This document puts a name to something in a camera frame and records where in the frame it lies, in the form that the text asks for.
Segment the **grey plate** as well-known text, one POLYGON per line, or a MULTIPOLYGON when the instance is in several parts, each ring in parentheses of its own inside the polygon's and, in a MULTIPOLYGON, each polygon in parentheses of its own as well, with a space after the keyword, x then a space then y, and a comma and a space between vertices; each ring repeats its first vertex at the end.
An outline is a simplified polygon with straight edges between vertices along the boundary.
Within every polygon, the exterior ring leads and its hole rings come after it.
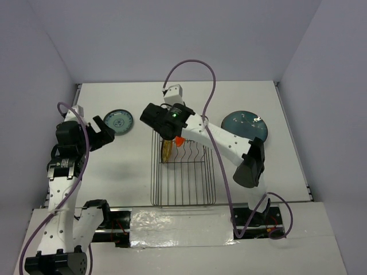
POLYGON ((221 122, 221 128, 242 138, 253 140, 259 138, 263 142, 268 137, 268 127, 265 121, 252 112, 234 111, 221 122))

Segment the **orange plate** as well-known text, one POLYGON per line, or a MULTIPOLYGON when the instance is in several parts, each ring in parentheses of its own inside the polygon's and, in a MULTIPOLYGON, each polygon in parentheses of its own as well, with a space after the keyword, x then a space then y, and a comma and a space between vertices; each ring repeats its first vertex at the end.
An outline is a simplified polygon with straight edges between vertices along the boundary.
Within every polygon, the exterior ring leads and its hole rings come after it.
POLYGON ((176 136, 174 141, 175 141, 176 147, 181 147, 184 144, 184 142, 186 141, 186 139, 180 136, 176 136))

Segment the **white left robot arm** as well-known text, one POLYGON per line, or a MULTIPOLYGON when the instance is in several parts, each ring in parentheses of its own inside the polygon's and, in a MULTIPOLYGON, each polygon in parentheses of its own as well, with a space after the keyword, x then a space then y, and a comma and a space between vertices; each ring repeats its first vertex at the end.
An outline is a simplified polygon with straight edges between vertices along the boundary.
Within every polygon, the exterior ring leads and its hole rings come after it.
POLYGON ((65 119, 56 127, 57 144, 47 165, 49 215, 35 230, 43 232, 35 256, 21 254, 19 272, 28 274, 87 274, 92 270, 90 243, 95 230, 112 223, 105 199, 88 201, 75 218, 76 199, 91 151, 114 141, 115 132, 100 116, 96 132, 82 119, 65 119))

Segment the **dark speckled plate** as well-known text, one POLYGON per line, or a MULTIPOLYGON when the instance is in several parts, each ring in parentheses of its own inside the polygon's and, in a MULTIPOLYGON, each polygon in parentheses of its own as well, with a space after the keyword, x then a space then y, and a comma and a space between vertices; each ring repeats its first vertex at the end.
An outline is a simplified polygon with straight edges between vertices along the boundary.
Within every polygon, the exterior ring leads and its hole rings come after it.
POLYGON ((115 131, 116 136, 122 136, 130 132, 134 125, 132 114, 125 109, 116 109, 107 113, 104 123, 115 131))

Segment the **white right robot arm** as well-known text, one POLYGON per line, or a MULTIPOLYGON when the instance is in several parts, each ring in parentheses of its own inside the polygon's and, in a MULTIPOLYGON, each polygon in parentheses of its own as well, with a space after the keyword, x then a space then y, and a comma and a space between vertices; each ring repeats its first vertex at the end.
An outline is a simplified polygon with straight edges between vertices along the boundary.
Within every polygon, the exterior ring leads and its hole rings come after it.
POLYGON ((233 180, 248 189, 249 217, 262 224, 270 216, 268 196, 260 179, 264 171, 264 143, 259 138, 249 140, 217 127, 196 114, 192 109, 175 103, 165 109, 150 103, 140 120, 155 130, 165 140, 176 137, 193 140, 227 158, 235 167, 233 180))

